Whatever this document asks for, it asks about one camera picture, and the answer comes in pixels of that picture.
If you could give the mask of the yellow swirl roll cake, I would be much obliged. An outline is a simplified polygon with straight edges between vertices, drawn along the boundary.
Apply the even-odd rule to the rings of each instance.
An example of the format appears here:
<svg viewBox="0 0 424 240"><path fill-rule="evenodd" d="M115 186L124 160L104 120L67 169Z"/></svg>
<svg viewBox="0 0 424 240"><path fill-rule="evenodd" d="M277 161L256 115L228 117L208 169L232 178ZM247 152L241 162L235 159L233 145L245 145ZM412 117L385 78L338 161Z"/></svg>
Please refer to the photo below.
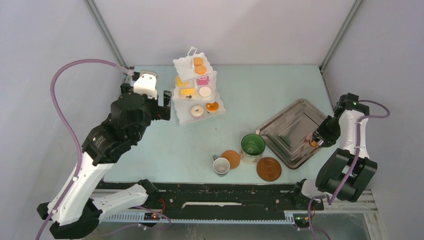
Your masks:
<svg viewBox="0 0 424 240"><path fill-rule="evenodd" d="M187 87L189 85L188 82L183 82L179 75L175 77L175 86L176 87Z"/></svg>

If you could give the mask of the yellow layered cake slice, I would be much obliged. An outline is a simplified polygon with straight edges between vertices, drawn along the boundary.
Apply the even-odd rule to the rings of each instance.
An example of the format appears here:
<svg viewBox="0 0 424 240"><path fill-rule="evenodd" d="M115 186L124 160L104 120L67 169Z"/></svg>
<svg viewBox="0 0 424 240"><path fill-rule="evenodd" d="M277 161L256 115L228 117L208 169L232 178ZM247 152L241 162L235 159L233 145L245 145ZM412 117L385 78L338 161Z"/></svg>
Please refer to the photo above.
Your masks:
<svg viewBox="0 0 424 240"><path fill-rule="evenodd" d="M183 99L192 99L196 96L196 89L191 87L191 88L182 88L180 90L180 96Z"/></svg>

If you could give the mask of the round biscuit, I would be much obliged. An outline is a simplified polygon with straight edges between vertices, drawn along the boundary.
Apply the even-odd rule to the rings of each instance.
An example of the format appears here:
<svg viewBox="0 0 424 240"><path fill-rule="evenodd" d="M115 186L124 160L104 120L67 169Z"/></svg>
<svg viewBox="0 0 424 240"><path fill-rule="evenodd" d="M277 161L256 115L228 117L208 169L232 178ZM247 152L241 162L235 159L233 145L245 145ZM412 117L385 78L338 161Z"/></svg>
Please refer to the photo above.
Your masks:
<svg viewBox="0 0 424 240"><path fill-rule="evenodd" d="M322 145L323 141L321 139L310 139L308 143L313 148L319 148Z"/></svg>
<svg viewBox="0 0 424 240"><path fill-rule="evenodd" d="M204 64L204 59L202 57L194 57L192 62L194 66L201 66Z"/></svg>
<svg viewBox="0 0 424 240"><path fill-rule="evenodd" d="M207 68L204 65L197 65L194 71L198 75L204 75L207 72Z"/></svg>

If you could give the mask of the white glazed donut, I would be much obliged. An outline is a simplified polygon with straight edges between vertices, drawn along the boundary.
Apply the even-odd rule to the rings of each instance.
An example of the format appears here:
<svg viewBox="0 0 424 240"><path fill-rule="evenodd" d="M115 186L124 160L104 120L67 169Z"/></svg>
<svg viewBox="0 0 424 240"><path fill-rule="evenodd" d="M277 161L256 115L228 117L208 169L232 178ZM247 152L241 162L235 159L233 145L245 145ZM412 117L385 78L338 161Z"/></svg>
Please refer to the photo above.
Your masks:
<svg viewBox="0 0 424 240"><path fill-rule="evenodd" d="M190 114L194 118L201 118L205 113L205 109L202 105L194 105L190 109Z"/></svg>

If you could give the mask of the white round cream cake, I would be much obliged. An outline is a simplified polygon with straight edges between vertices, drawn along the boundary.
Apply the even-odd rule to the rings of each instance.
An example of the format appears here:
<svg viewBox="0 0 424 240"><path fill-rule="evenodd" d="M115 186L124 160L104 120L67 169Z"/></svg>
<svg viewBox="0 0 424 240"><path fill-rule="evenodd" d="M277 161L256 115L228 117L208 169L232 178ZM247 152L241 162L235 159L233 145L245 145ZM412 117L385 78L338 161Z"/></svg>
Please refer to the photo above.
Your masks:
<svg viewBox="0 0 424 240"><path fill-rule="evenodd" d="M212 90L208 86L202 86L198 89L198 93L202 98L208 98L212 94Z"/></svg>

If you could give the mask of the orange glazed donut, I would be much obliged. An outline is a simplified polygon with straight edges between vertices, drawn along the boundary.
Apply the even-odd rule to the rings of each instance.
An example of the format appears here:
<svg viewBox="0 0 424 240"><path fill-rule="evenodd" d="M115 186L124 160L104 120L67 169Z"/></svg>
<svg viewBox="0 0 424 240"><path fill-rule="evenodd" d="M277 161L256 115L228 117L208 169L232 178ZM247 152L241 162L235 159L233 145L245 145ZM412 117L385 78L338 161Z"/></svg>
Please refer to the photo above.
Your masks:
<svg viewBox="0 0 424 240"><path fill-rule="evenodd" d="M218 102L215 101L215 102L212 102L212 103L207 103L205 105L205 108L206 108L206 111L209 114L212 114L212 113L216 113L219 110L220 105L218 104Z"/></svg>

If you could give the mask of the pink-tipped metal tongs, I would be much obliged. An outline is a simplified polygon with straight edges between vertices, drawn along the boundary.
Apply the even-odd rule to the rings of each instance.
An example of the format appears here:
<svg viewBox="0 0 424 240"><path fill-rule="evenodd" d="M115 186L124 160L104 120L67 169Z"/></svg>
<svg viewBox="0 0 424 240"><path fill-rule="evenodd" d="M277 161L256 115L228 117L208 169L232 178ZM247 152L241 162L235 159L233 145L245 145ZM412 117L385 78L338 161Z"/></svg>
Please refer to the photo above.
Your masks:
<svg viewBox="0 0 424 240"><path fill-rule="evenodd" d="M316 145L317 144L317 142L315 141L315 139L314 139L314 133L312 132L312 133L310 133L310 134L308 134L306 137L305 137L305 140L308 142L308 143L310 143L310 144L312 144L312 145Z"/></svg>

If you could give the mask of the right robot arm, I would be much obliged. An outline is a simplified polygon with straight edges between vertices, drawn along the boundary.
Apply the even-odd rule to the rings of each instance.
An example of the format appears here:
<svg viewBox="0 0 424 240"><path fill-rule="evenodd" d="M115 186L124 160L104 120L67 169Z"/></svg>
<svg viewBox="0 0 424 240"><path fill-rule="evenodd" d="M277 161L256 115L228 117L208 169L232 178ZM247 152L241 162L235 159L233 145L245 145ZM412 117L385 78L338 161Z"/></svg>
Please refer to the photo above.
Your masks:
<svg viewBox="0 0 424 240"><path fill-rule="evenodd" d="M291 194L291 204L304 209L311 199L328 198L356 202L375 175L378 165L370 160L366 146L366 126L370 108L353 93L342 95L333 111L306 137L314 148L339 147L319 170L315 180L304 179Z"/></svg>

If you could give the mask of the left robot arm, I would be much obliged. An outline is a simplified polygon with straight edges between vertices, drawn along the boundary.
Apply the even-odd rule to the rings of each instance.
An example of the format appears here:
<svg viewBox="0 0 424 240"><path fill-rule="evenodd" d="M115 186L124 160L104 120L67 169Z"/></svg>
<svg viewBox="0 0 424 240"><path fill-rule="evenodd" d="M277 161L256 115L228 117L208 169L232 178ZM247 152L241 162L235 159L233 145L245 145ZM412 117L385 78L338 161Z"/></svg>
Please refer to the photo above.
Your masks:
<svg viewBox="0 0 424 240"><path fill-rule="evenodd" d="M152 121L170 119L171 96L170 91L164 91L163 105L159 105L156 98L127 90L111 104L105 121L83 142L66 185L54 200L37 207L43 220L52 221L49 230L55 239L81 239L111 215L133 207L156 206L160 194L147 179L104 197L91 195L106 172L138 144Z"/></svg>

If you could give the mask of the white three-tier dessert stand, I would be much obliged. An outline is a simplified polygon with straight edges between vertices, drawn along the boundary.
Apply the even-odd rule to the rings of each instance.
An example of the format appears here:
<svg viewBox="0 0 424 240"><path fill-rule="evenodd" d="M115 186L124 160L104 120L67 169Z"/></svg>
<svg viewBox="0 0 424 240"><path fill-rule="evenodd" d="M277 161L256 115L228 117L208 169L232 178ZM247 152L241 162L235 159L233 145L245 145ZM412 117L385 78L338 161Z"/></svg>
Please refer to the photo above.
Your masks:
<svg viewBox="0 0 424 240"><path fill-rule="evenodd" d="M207 72L205 74L199 75L195 72L196 66L193 64L193 58L195 57L203 58L203 66L207 68ZM174 59L172 62L176 69L177 75L181 78L181 80L183 82L189 83L186 87L176 87L175 80L175 88L173 89L173 106L175 108L176 116L180 125L191 124L201 120L213 118L219 115L223 115L227 112L224 102L222 101L221 96L217 90L218 72L213 69L204 52L198 52L198 49L192 46L187 52L186 56ZM212 90L212 94L207 98L201 97L199 95L199 88L203 86L198 86L196 82L196 79L203 76L209 76L210 79L208 85L203 85L211 88ZM180 94L180 90L182 88L195 88L195 97L191 99L183 99ZM206 110L206 104L214 102L218 102L219 110L215 113L208 113ZM190 109L195 105L201 105L204 107L204 115L200 118L192 117L190 114Z"/></svg>

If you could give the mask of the stainless steel tray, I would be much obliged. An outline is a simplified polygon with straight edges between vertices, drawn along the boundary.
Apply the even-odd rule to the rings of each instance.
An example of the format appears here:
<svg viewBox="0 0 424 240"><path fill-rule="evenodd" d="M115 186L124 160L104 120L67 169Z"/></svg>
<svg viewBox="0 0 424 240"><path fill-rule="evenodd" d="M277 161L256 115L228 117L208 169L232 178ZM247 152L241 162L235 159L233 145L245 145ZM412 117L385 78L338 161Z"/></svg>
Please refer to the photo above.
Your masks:
<svg viewBox="0 0 424 240"><path fill-rule="evenodd" d="M266 146L286 165L295 170L319 149L307 140L326 119L318 108L300 98L256 129Z"/></svg>

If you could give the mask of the large wooden coaster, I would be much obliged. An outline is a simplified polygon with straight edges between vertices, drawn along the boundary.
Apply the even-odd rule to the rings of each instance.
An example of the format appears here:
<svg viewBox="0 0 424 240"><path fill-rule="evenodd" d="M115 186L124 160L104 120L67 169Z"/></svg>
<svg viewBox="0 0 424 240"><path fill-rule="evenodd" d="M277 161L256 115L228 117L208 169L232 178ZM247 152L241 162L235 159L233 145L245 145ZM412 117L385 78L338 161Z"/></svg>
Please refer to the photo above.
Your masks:
<svg viewBox="0 0 424 240"><path fill-rule="evenodd" d="M272 157L264 157L256 165L257 175L266 182L274 182L280 178L282 167L280 163Z"/></svg>

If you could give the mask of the large floral green-inside mug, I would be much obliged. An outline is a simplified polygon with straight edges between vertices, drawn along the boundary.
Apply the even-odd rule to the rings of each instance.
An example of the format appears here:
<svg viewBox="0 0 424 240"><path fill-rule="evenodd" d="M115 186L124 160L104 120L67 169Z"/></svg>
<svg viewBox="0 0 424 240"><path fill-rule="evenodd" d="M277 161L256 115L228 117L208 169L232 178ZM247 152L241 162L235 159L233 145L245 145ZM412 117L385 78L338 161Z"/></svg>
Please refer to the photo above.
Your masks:
<svg viewBox="0 0 424 240"><path fill-rule="evenodd" d="M255 133L245 135L240 143L240 159L245 164L256 164L266 149L264 139Z"/></svg>

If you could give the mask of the small white grey cup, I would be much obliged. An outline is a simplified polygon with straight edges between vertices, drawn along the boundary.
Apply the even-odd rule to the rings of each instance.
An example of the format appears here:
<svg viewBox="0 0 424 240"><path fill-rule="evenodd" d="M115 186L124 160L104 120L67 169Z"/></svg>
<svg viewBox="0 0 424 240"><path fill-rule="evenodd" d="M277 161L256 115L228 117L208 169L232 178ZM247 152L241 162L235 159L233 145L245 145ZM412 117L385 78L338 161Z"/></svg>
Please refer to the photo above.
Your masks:
<svg viewBox="0 0 424 240"><path fill-rule="evenodd" d="M230 171L230 162L224 157L213 155L212 168L219 177L224 177Z"/></svg>

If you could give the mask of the small wooden coaster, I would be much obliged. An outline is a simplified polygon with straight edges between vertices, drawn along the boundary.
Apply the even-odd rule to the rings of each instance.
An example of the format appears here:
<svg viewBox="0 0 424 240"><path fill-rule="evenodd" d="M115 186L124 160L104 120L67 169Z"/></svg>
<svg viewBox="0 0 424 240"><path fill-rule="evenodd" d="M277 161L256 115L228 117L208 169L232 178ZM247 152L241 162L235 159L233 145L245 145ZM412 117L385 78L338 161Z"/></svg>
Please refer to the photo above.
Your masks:
<svg viewBox="0 0 424 240"><path fill-rule="evenodd" d="M229 162L229 169L233 170L237 168L240 165L241 157L238 152L234 150L226 150L221 154L222 158L225 158Z"/></svg>

